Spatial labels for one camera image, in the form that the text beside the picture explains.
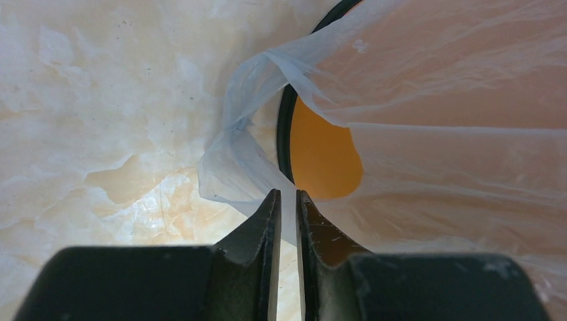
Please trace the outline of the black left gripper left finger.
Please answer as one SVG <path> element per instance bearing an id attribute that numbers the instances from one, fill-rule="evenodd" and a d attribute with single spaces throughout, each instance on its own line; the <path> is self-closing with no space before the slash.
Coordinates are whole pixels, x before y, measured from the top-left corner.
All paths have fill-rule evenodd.
<path id="1" fill-rule="evenodd" d="M 281 193 L 213 245 L 67 247 L 16 320 L 275 320 Z"/>

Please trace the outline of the orange trash bin gold rim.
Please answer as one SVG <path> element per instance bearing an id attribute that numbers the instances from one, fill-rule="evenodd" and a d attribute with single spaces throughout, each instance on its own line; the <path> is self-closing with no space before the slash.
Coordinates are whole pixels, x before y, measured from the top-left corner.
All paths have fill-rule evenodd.
<path id="1" fill-rule="evenodd" d="M 345 197 L 363 176 L 350 130 L 309 109 L 291 85 L 279 104 L 276 151 L 280 172 L 315 198 Z"/>

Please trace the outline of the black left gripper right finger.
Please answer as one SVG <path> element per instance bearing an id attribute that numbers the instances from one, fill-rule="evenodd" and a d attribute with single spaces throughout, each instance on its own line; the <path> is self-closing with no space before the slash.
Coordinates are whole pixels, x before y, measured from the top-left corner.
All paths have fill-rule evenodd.
<path id="1" fill-rule="evenodd" d="M 296 193 L 304 320 L 548 320 L 525 271 L 491 253 L 373 253 Z"/>

